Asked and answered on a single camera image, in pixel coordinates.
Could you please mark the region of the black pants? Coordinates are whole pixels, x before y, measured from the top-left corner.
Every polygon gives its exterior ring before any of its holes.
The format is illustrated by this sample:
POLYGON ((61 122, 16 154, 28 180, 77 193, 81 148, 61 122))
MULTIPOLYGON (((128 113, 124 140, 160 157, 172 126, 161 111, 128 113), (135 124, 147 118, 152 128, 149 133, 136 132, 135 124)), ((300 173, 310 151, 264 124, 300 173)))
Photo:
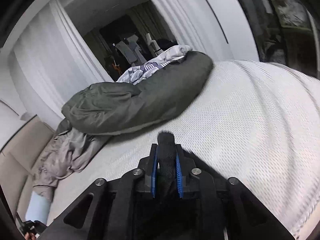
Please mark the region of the black pants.
MULTIPOLYGON (((176 180, 176 154, 177 148, 175 137, 172 133, 161 132, 157 138, 157 174, 156 174, 156 197, 170 198, 179 197, 176 180)), ((218 196, 226 191, 226 179, 212 167, 202 161, 193 152, 185 150, 185 156, 193 159, 195 168, 191 170, 197 179, 197 195, 202 192, 208 196, 213 191, 218 196)))

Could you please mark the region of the light blue pillow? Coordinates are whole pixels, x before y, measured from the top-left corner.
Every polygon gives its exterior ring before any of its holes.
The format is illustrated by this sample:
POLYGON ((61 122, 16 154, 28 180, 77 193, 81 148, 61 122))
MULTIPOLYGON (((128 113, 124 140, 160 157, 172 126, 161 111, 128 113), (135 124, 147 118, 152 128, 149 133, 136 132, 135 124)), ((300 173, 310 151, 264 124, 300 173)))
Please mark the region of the light blue pillow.
POLYGON ((47 224, 50 206, 51 202, 46 197, 40 196, 33 191, 25 214, 25 219, 33 222, 38 220, 43 224, 47 224))

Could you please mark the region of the dark green duvet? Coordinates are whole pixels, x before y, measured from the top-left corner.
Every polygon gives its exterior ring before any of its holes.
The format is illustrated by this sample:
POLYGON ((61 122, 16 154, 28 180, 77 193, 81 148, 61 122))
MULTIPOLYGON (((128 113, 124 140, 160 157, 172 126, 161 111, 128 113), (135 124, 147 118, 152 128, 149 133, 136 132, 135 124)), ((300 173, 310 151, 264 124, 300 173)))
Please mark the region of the dark green duvet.
POLYGON ((92 84, 63 105, 62 123, 89 135, 119 135, 174 119, 202 92, 213 68, 209 56, 189 51, 136 85, 92 84))

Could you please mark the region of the patterned white purple blanket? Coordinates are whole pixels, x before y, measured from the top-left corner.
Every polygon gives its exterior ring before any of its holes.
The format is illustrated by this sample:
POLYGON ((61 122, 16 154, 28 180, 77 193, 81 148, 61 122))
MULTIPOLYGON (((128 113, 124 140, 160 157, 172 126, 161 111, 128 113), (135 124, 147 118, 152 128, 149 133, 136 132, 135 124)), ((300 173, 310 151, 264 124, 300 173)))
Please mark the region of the patterned white purple blanket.
POLYGON ((184 59, 187 52, 192 50, 191 46, 188 45, 172 46, 150 61, 140 66, 130 67, 120 76, 117 82, 136 85, 141 81, 148 79, 155 72, 166 67, 168 64, 184 59))

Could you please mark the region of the white wardrobe door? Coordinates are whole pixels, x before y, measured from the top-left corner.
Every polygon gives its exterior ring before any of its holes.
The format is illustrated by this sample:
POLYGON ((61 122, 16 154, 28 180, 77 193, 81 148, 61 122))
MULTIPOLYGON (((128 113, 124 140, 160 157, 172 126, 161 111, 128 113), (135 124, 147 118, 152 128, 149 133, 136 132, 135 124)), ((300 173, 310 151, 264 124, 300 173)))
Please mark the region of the white wardrobe door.
POLYGON ((238 0, 183 0, 200 38, 201 49, 214 61, 253 60, 259 55, 238 0))

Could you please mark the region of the beige upholstered headboard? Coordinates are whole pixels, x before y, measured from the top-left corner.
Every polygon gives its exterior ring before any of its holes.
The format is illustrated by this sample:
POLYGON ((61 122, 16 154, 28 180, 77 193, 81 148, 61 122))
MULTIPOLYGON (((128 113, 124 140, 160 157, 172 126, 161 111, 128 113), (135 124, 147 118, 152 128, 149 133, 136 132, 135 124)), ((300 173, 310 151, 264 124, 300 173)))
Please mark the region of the beige upholstered headboard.
POLYGON ((33 191, 32 174, 54 130, 34 116, 1 149, 1 188, 12 215, 25 220, 33 191))

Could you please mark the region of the grey crumpled sheet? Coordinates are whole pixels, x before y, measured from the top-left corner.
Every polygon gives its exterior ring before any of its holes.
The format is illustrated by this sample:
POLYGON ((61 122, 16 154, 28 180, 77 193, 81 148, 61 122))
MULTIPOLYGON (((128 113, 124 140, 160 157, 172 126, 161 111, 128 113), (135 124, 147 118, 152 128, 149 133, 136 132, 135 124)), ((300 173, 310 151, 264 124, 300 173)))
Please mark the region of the grey crumpled sheet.
POLYGON ((40 154, 33 168, 33 191, 51 202, 58 183, 81 172, 110 139, 70 128, 57 133, 40 154))

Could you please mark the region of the white mesh mattress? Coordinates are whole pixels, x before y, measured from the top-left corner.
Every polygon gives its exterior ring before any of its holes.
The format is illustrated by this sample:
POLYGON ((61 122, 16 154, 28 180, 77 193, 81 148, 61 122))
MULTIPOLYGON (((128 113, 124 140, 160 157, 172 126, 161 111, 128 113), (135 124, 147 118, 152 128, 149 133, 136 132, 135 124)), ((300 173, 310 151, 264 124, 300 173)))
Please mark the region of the white mesh mattress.
POLYGON ((319 80, 254 61, 217 63, 178 118, 110 139, 82 172, 59 183, 47 222, 95 179, 135 168, 161 131, 240 179, 296 239, 319 238, 319 80))

